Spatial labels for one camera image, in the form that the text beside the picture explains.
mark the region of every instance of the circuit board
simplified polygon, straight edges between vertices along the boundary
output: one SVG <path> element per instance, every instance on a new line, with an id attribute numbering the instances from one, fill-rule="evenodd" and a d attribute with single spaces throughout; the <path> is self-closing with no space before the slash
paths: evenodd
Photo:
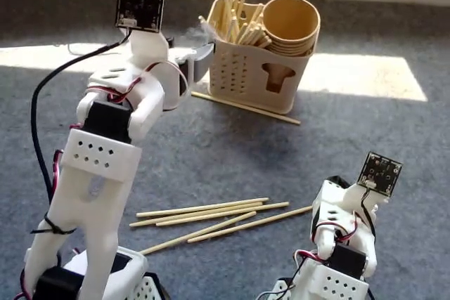
<path id="1" fill-rule="evenodd" d="M 117 0 L 115 26 L 158 33 L 164 0 Z"/>
<path id="2" fill-rule="evenodd" d="M 358 184 L 390 197 L 402 167 L 402 163 L 370 152 L 359 174 Z"/>

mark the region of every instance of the carpet floor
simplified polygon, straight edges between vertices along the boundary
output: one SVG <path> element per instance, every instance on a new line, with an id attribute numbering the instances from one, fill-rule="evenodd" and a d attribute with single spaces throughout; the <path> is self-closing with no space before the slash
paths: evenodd
<path id="1" fill-rule="evenodd" d="M 164 33 L 180 46 L 213 0 L 167 0 Z M 450 231 L 450 8 L 313 0 L 322 16 L 289 116 L 294 126 L 189 98 L 151 129 L 120 226 L 120 245 L 145 249 L 214 222 L 130 230 L 137 211 L 255 197 L 309 205 L 322 181 L 357 179 L 369 150 L 404 163 L 377 220 L 377 299 L 448 299 Z M 0 0 L 1 299 L 17 293 L 30 231 L 48 205 L 29 127 L 30 97 L 72 53 L 120 38 L 115 0 Z M 89 74 L 114 55 L 64 72 L 43 91 L 39 135 L 45 158 L 63 148 Z M 207 79 L 199 84 L 204 91 Z M 276 214 L 268 211 L 257 218 Z M 292 252 L 313 249 L 301 216 L 148 256 L 173 299 L 254 299 L 294 272 Z M 83 249 L 76 233 L 64 248 Z"/>

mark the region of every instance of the ventilation hole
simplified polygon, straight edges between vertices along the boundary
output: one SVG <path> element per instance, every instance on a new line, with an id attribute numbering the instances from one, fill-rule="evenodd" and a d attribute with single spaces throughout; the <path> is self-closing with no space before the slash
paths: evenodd
<path id="1" fill-rule="evenodd" d="M 101 78 L 102 79 L 115 79 L 116 77 L 119 77 L 118 74 L 108 74 L 108 75 L 103 75 Z"/>

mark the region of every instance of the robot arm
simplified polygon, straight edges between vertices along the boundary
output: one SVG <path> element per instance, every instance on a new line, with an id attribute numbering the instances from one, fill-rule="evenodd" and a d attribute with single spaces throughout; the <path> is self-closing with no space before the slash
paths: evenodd
<path id="1" fill-rule="evenodd" d="M 298 250 L 304 260 L 295 276 L 278 280 L 267 299 L 365 299 L 365 279 L 377 264 L 375 212 L 389 201 L 401 168 L 370 152 L 355 184 L 326 179 L 313 202 L 311 241 L 317 250 Z"/>
<path id="2" fill-rule="evenodd" d="M 169 48 L 155 25 L 163 0 L 149 6 L 161 8 L 151 22 L 146 21 L 149 13 L 140 12 L 141 3 L 130 11 L 130 1 L 124 13 L 136 19 L 118 18 L 121 25 L 134 28 L 129 35 L 131 56 L 89 78 L 50 208 L 25 256 L 21 284 L 27 300 L 132 300 L 136 288 L 137 294 L 148 288 L 149 299 L 164 300 L 157 292 L 158 278 L 146 273 L 145 257 L 118 247 L 117 229 L 141 158 L 141 149 L 132 142 L 145 138 L 163 111 L 178 107 L 204 75 L 199 72 L 207 68 L 214 48 L 204 46 L 199 53 Z M 91 191 L 94 177 L 103 179 L 98 193 Z M 62 267 L 58 250 L 75 228 L 84 232 L 86 251 Z"/>

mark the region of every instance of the white plastic basket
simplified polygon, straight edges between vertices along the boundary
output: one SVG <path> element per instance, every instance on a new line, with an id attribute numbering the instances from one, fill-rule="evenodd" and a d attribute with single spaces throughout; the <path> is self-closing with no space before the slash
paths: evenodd
<path id="1" fill-rule="evenodd" d="M 215 21 L 221 15 L 223 7 L 224 0 L 215 0 L 208 21 Z M 256 7 L 254 4 L 245 4 L 245 17 L 251 18 Z M 308 56 L 287 57 L 263 48 L 218 39 L 214 60 L 210 65 L 208 91 L 217 98 L 277 114 L 287 114 L 293 108 L 297 88 L 315 46 L 316 44 Z M 276 91 L 268 85 L 269 73 L 263 69 L 265 64 L 282 65 L 293 70 Z"/>

